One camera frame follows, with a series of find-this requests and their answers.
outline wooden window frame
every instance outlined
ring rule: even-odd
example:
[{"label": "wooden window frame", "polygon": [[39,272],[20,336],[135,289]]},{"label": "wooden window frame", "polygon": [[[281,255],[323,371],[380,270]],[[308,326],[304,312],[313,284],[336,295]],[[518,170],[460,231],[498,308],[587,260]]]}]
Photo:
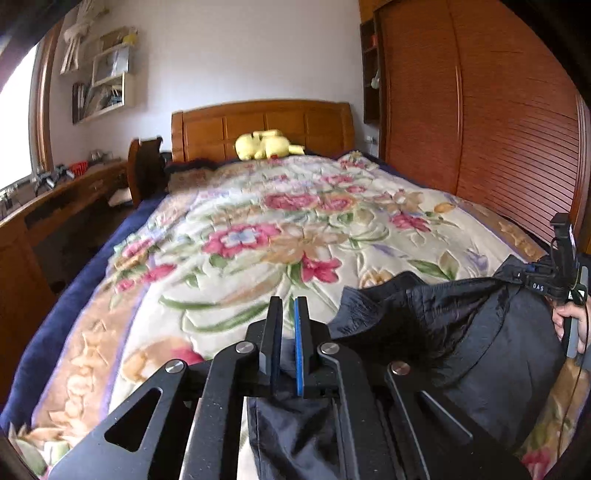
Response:
[{"label": "wooden window frame", "polygon": [[33,147],[37,155],[37,168],[43,171],[53,170],[53,158],[51,156],[51,137],[49,122],[49,94],[51,88],[51,73],[53,61],[56,56],[57,42],[60,39],[61,19],[43,37],[39,45],[39,68],[35,78],[37,89],[34,96],[33,116],[31,118],[31,131],[33,133]]}]

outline black cable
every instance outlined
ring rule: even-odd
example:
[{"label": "black cable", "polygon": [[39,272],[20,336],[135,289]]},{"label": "black cable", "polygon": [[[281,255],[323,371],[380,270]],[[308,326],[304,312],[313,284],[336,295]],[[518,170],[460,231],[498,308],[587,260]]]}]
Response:
[{"label": "black cable", "polygon": [[556,262],[554,261],[554,245],[558,245],[558,239],[556,237],[554,237],[552,239],[552,241],[550,242],[550,259],[552,260],[552,264],[556,265]]},{"label": "black cable", "polygon": [[583,299],[581,298],[581,295],[579,294],[579,292],[577,290],[573,289],[572,294],[573,294],[573,297],[577,296],[577,298],[575,300],[578,303],[583,304],[583,308],[585,310],[585,320],[587,322],[587,332],[585,334],[585,345],[583,347],[583,356],[581,358],[581,364],[579,366],[579,373],[577,374],[577,378],[574,381],[574,388],[573,388],[572,393],[570,394],[569,403],[568,403],[568,406],[566,407],[566,411],[564,412],[564,416],[562,418],[562,424],[560,425],[560,433],[558,434],[558,447],[557,447],[557,451],[556,451],[556,460],[557,461],[560,458],[560,446],[562,445],[562,434],[564,432],[564,425],[566,423],[566,417],[569,414],[569,410],[570,410],[571,405],[573,404],[574,394],[577,391],[579,379],[581,378],[581,372],[583,371],[583,362],[585,360],[585,355],[587,354],[587,344],[589,343],[589,312],[587,311],[587,304],[586,304],[586,302],[583,301]]}]

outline human hand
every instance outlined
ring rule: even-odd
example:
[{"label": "human hand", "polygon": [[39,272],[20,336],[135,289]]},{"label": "human hand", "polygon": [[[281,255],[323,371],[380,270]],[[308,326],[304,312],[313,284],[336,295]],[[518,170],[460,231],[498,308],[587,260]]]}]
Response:
[{"label": "human hand", "polygon": [[587,308],[587,314],[589,315],[589,322],[591,322],[591,297],[587,299],[585,307],[575,305],[573,302],[568,302],[565,305],[554,306],[552,310],[552,321],[554,322],[554,330],[556,335],[562,340],[564,335],[564,319],[572,317],[573,321],[579,324],[579,343],[577,344],[577,351],[583,353],[585,351],[585,340],[587,338],[587,318],[585,316],[585,308]]}]

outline stuffed toy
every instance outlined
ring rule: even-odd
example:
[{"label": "stuffed toy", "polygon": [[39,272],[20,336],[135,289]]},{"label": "stuffed toy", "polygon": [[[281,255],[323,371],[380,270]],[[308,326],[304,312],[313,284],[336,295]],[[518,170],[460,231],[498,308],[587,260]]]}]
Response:
[{"label": "stuffed toy", "polygon": [[236,139],[235,148],[240,160],[262,160],[304,154],[304,147],[291,145],[279,130],[241,135]]}]

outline pink flower pattern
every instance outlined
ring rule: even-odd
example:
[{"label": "pink flower pattern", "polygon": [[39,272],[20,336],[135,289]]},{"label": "pink flower pattern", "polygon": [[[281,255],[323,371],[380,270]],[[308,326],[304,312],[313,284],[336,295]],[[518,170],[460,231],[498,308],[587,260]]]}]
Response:
[{"label": "pink flower pattern", "polygon": [[287,175],[283,174],[283,175],[276,175],[274,177],[271,177],[269,179],[269,181],[287,181],[289,179],[290,178]]},{"label": "pink flower pattern", "polygon": [[351,185],[350,187],[345,188],[345,190],[349,193],[363,193],[366,189],[361,185]]},{"label": "pink flower pattern", "polygon": [[302,210],[304,208],[312,208],[318,202],[318,197],[310,193],[303,193],[301,195],[273,193],[265,197],[265,205],[276,210]]},{"label": "pink flower pattern", "polygon": [[270,237],[280,233],[281,230],[271,223],[259,223],[257,225],[242,223],[233,225],[227,230],[212,233],[202,250],[208,254],[232,258],[244,249],[266,247],[269,245]]},{"label": "pink flower pattern", "polygon": [[413,217],[406,213],[397,213],[390,217],[390,222],[393,223],[399,230],[409,230],[414,228],[419,232],[430,232],[431,229],[427,226],[425,219],[420,217]]},{"label": "pink flower pattern", "polygon": [[550,468],[551,456],[547,447],[526,453],[521,459],[529,470],[532,480],[542,480]]},{"label": "pink flower pattern", "polygon": [[279,157],[271,157],[268,160],[268,164],[273,166],[273,167],[278,167],[283,165],[283,158],[279,158]]},{"label": "pink flower pattern", "polygon": [[124,248],[123,252],[121,253],[121,255],[123,255],[125,258],[131,258],[135,255],[137,255],[138,253],[140,253],[141,251],[151,247],[153,245],[154,241],[151,238],[146,238],[144,240],[138,240],[130,245],[128,245],[127,247]]},{"label": "pink flower pattern", "polygon": [[384,192],[381,195],[374,196],[374,202],[382,203],[390,200],[392,200],[392,195],[390,195],[388,192]]},{"label": "pink flower pattern", "polygon": [[167,277],[176,268],[177,268],[176,265],[173,265],[170,263],[164,263],[162,265],[158,265],[157,267],[151,268],[144,275],[142,275],[141,281],[142,281],[142,283],[153,283],[153,282],[158,281],[164,277]]},{"label": "pink flower pattern", "polygon": [[301,280],[306,283],[316,277],[324,283],[336,283],[339,281],[339,276],[335,269],[339,268],[342,263],[338,258],[332,258],[328,262],[320,260],[312,260],[304,254],[301,259]]},{"label": "pink flower pattern", "polygon": [[52,469],[53,469],[53,465],[49,465],[47,467],[47,470],[45,470],[45,473],[39,477],[39,480],[47,480],[49,478],[49,474],[51,473]]},{"label": "pink flower pattern", "polygon": [[325,212],[343,212],[356,204],[356,200],[346,194],[328,194],[322,198],[320,210]]},{"label": "pink flower pattern", "polygon": [[197,194],[197,198],[202,200],[202,199],[215,199],[218,197],[227,197],[230,195],[230,192],[228,190],[222,190],[222,189],[207,189],[207,190],[202,190],[199,192],[199,194]]},{"label": "pink flower pattern", "polygon": [[117,283],[115,289],[118,292],[127,291],[130,288],[133,288],[134,285],[135,285],[135,280],[132,280],[131,278],[124,278],[123,280],[120,280]]},{"label": "pink flower pattern", "polygon": [[197,352],[194,352],[190,348],[174,348],[170,351],[170,358],[184,360],[187,365],[200,364],[204,361],[204,358]]},{"label": "pink flower pattern", "polygon": [[349,167],[362,168],[363,170],[367,170],[368,168],[368,165],[365,161],[350,157],[341,158],[339,160],[339,166],[343,170],[347,170]]},{"label": "pink flower pattern", "polygon": [[331,184],[332,186],[337,186],[340,183],[351,183],[353,181],[353,177],[351,175],[331,175],[322,177],[322,180]]}]

